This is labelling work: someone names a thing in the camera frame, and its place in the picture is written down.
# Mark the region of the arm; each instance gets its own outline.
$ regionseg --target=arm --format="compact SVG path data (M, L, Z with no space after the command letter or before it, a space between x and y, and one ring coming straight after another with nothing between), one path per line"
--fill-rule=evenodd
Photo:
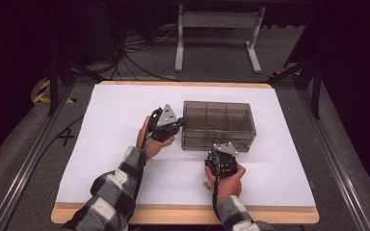
M149 140L145 150L140 148L146 133L145 120L137 138L137 147L129 147L123 162L115 171L104 173L92 184L92 198L76 212L62 230L126 230L135 210L134 194L141 181L146 160L170 145L173 137L165 142Z
M240 202L238 197L242 192L240 179L246 170L240 165L237 168L238 170L234 175L221 179L218 187L218 202L216 207L225 231L275 231L266 222L255 222L245 206ZM213 185L215 176L209 167L205 167L205 174L211 185Z

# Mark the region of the hand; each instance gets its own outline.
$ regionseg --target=hand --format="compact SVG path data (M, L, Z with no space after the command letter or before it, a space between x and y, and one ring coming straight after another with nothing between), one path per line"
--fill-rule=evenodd
M136 146L139 147L139 148L141 148L141 146L143 144L144 136L147 133L146 128L147 128L148 122L149 122L149 116L146 117L143 127L138 132L137 145ZM145 154L146 154L146 156L148 158L153 158L154 156L156 156L161 151L161 149L163 147L171 145L174 140L175 140L175 137L170 137L164 142L159 142L159 141L154 140L153 138L150 138L146 142L146 145L145 145Z
M218 186L218 202L229 195L240 195L242 192L242 182L240 179L245 172L246 169L238 164L237 172L234 175L221 179L221 182ZM213 186L215 182L215 176L212 174L212 171L209 167L205 167L205 174L211 186Z

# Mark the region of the transparent storage box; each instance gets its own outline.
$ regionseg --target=transparent storage box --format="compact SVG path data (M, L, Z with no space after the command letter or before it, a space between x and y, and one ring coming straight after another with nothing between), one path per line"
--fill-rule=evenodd
M248 152L256 136L251 105L245 103L185 101L182 149L209 151L214 143L232 142Z

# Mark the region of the metal stand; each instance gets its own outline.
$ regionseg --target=metal stand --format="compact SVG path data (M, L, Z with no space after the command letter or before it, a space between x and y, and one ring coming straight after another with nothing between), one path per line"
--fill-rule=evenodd
M184 12L182 5L178 11L178 45L176 48L175 71L182 70L184 55L184 27L209 27L209 28L245 28L254 29L251 40L246 41L251 65L255 73L261 72L261 67L254 51L260 25L263 20L265 8L260 8L258 13L209 13L209 12Z
M54 55L56 58L53 58L53 62L50 66L50 111L48 116L52 116L59 105L58 77L65 86L72 86L75 82L73 73L70 70L71 67L78 69L80 72L92 77L98 82L107 80L101 75L85 68L83 65L77 64L66 57L59 57L56 55L57 54Z
M296 64L280 74L274 74L275 77L270 78L268 81L264 83L272 85L276 82L286 78L289 75L294 74L296 71L301 70L302 72L299 75L299 78L296 80L294 85L298 90L304 90L308 84L313 80L313 89L312 89L312 97L311 97L311 110L314 113L314 116L319 119L320 116L318 114L318 106L320 101L320 88L321 88L321 70L319 62L316 61L306 61L299 64Z

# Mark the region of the plaid shirt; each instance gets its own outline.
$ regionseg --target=plaid shirt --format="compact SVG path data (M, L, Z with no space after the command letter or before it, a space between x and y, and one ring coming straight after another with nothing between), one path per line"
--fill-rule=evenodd
M142 171L139 165L145 153L129 147L116 171L99 176L92 184L92 198L66 222L62 230L128 230L128 220L135 210L134 192ZM265 222L253 222L237 196L217 204L225 230L274 230Z

